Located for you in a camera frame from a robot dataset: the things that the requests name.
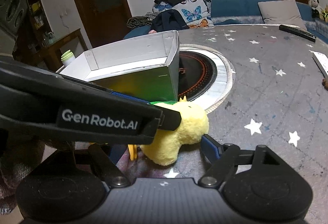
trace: bottle with green lid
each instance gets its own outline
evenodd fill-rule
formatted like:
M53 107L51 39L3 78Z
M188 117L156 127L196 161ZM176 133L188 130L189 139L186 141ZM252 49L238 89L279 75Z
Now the bottle with green lid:
M63 62L63 65L67 67L70 63L72 63L75 60L74 54L71 52L71 50L66 51L63 53L61 57L61 61Z

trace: round black induction cooktop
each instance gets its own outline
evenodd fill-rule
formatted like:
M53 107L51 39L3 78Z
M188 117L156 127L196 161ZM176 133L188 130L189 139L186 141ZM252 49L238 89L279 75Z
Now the round black induction cooktop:
M216 65L208 56L180 51L178 98L196 99L212 86L217 74Z

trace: star-patterned tablecloth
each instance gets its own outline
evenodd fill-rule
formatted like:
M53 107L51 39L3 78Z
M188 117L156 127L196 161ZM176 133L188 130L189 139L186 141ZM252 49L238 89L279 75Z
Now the star-patterned tablecloth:
M309 223L326 223L328 211L328 92L312 52L328 56L328 45L317 39L282 32L278 26L234 25L179 32L181 44L199 44L220 51L234 66L232 90L208 115L209 134L221 143L254 150L268 145L311 185L314 200ZM118 167L135 177L193 177L209 168L199 144L184 145L172 166L161 167L141 151L128 153Z

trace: brown fuzzy object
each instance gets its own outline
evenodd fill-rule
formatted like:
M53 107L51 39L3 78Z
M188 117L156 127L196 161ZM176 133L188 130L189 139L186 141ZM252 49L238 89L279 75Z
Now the brown fuzzy object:
M328 91L328 80L323 79L322 80L322 85L325 87L325 89Z

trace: sofa backrest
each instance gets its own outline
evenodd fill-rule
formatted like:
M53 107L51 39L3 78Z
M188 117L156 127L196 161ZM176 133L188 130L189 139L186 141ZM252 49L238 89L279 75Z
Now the sofa backrest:
M213 23L222 25L223 22L233 20L238 23L261 23L263 19L261 16L258 2L276 1L276 0L212 0L212 13L211 17ZM312 18L311 7L306 4L296 2L300 11L301 17L304 21L315 21Z

